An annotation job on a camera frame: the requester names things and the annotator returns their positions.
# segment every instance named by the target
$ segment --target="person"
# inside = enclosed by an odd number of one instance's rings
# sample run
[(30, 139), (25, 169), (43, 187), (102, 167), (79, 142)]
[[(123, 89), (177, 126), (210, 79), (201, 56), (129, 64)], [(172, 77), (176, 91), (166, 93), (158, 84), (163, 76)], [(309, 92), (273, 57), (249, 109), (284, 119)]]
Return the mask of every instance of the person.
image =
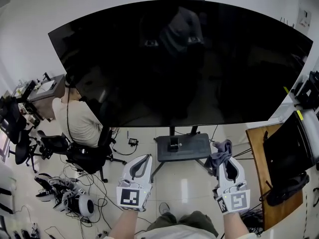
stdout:
[[(183, 216), (178, 222), (170, 212), (167, 203), (159, 206), (161, 214), (152, 223), (145, 233), (137, 236), (138, 239), (215, 239), (218, 233), (211, 219), (200, 211)], [(123, 211), (112, 228), (108, 237), (104, 239), (133, 239), (138, 212)], [(249, 233), (242, 222), (239, 213), (224, 215), (225, 239), (255, 239), (254, 233)]]
[[(97, 148), (103, 126), (88, 105), (79, 101), (81, 95), (70, 83), (71, 80), (66, 76), (64, 96), (52, 101), (55, 118), (70, 141)], [(118, 128), (112, 127), (111, 130), (116, 133)]]

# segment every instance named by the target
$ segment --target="white shirt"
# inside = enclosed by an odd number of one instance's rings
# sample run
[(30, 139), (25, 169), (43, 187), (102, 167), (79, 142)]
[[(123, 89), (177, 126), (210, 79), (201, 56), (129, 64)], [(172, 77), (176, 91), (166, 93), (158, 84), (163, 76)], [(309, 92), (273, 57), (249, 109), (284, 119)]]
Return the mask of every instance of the white shirt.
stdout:
[(70, 141), (74, 139), (74, 141), (78, 144), (93, 148), (98, 147), (103, 126), (85, 102), (76, 100), (70, 100), (69, 102), (68, 118), (72, 138), (69, 135), (67, 126), (67, 104), (62, 103), (60, 98), (55, 98), (52, 101), (52, 108), (62, 132)]
[[(216, 239), (216, 237), (203, 229), (197, 229), (185, 225), (175, 225), (160, 229), (153, 229), (151, 231), (140, 233), (136, 236), (137, 239)], [(254, 233), (244, 235), (239, 239), (255, 239)]]

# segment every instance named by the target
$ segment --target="large black monitor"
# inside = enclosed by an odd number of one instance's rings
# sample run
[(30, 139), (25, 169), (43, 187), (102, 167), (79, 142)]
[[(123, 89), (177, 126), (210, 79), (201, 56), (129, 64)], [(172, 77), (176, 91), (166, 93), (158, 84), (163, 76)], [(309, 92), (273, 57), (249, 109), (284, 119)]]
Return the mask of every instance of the large black monitor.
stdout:
[(83, 99), (108, 126), (267, 120), (313, 43), (263, 14), (199, 0), (121, 5), (49, 37)]

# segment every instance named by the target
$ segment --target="white tiled floor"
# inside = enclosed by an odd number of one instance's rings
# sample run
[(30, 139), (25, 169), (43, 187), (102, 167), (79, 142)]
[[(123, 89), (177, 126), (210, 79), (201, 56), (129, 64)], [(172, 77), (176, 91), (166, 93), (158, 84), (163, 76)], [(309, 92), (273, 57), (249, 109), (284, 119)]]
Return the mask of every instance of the white tiled floor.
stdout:
[[(200, 126), (198, 128), (202, 133), (207, 133), (209, 137), (212, 137), (216, 126)], [(61, 131), (56, 121), (51, 123), (43, 121), (37, 130), (43, 130), (47, 135), (60, 135)], [(190, 131), (190, 127), (177, 127), (176, 131), (180, 133), (187, 133)], [(159, 165), (157, 161), (157, 146), (154, 142), (154, 137), (160, 135), (167, 135), (169, 133), (168, 128), (122, 128), (116, 138), (115, 149), (121, 153), (130, 153), (135, 148), (128, 145), (128, 137), (136, 138), (139, 140), (139, 146), (137, 151), (130, 156), (121, 156), (114, 153), (114, 157), (130, 161), (133, 158), (144, 155), (153, 155), (153, 171)], [(225, 139), (224, 127), (219, 125), (214, 135), (214, 140), (223, 141)], [(239, 153), (245, 149), (248, 149), (248, 144), (237, 145), (233, 147), (233, 152)], [(251, 153), (242, 155), (241, 158), (252, 157)], [(259, 203), (259, 185), (258, 177), (253, 160), (240, 160), (242, 163), (248, 186), (251, 189), (251, 207)], [(80, 223), (76, 219), (67, 217), (65, 213), (60, 213), (52, 209), (53, 203), (43, 203), (36, 200), (35, 195), (41, 188), (34, 181), (34, 173), (30, 167), (25, 164), (16, 165), (14, 162), (14, 156), (11, 156), (6, 164), (12, 168), (15, 178), (17, 179), (17, 190), (15, 193), (15, 209), (20, 210), (23, 205), (26, 205), (31, 214), (33, 222), (37, 222), (40, 228), (41, 238), (49, 238), (45, 234), (44, 230), (50, 226), (56, 226), (66, 239), (81, 238)], [(37, 160), (36, 169), (39, 172), (45, 172), (51, 176), (63, 177), (64, 163), (61, 162), (60, 156), (57, 154), (52, 155), (50, 160)], [(115, 188), (118, 184), (118, 180), (122, 175), (123, 165), (121, 163), (106, 161), (103, 168), (105, 178), (109, 179), (104, 186), (107, 189), (107, 196), (111, 201), (116, 202)], [(71, 170), (70, 167), (65, 171), (67, 176), (77, 177), (76, 172)], [(312, 168), (308, 171), (311, 181), (304, 188), (304, 204), (300, 206), (295, 212), (293, 212), (285, 220), (262, 234), (262, 238), (291, 238), (301, 239), (304, 235), (305, 220), (306, 220), (306, 194), (308, 203), (308, 222), (306, 236), (315, 238), (319, 232), (317, 223), (319, 221), (319, 206), (313, 208), (314, 194), (312, 189), (319, 186), (318, 172)], [(88, 179), (84, 176), (81, 177), (83, 184), (88, 185)], [(97, 203), (98, 199), (104, 198), (105, 190), (101, 182), (95, 178), (95, 182), (98, 187), (103, 191), (101, 192), (95, 185), (83, 186), (88, 192), (90, 189), (90, 195)], [(144, 213), (139, 213), (139, 217), (147, 219), (150, 222), (156, 220), (160, 215), (158, 206), (162, 201), (169, 204), (171, 211), (180, 218), (184, 214), (190, 214), (193, 211), (199, 210), (207, 214), (215, 225), (216, 230), (223, 234), (223, 219), (219, 210), (219, 207), (212, 197), (212, 189), (217, 184), (215, 177), (210, 177), (207, 172), (200, 167), (195, 161), (184, 161), (166, 163), (162, 169), (158, 172), (153, 183), (153, 189), (151, 197), (149, 198)], [(102, 212), (105, 220), (112, 227), (117, 218), (121, 215), (121, 210), (114, 206), (110, 201), (102, 208)], [(100, 214), (96, 211), (95, 216), (91, 218), (92, 221), (97, 221)], [(28, 212), (23, 209), (21, 213), (14, 215), (12, 218), (6, 219), (7, 228), (10, 232), (13, 230), (20, 230), (22, 228), (31, 231), (31, 225), (29, 222)], [(139, 219), (136, 227), (136, 231), (145, 230), (148, 227), (148, 222)], [(97, 232), (103, 230), (109, 231), (108, 225), (101, 217), (99, 222), (94, 223), (91, 228), (83, 227), (83, 235), (86, 239), (95, 238)], [(56, 239), (62, 239), (55, 228), (51, 228), (48, 232), (54, 235)]]

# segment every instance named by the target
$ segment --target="monitor stand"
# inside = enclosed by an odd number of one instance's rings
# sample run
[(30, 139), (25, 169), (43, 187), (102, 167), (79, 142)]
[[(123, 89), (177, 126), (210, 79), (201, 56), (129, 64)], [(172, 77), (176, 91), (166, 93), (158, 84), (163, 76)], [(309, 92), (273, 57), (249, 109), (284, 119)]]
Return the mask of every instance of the monitor stand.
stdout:
[(151, 175), (154, 176), (166, 162), (195, 160), (210, 176), (213, 175), (210, 167), (206, 167), (200, 159), (208, 158), (211, 154), (209, 137), (206, 133), (197, 133), (198, 126), (193, 126), (190, 133), (175, 135), (175, 127), (169, 127), (169, 136), (154, 138), (158, 145), (158, 161), (160, 165)]

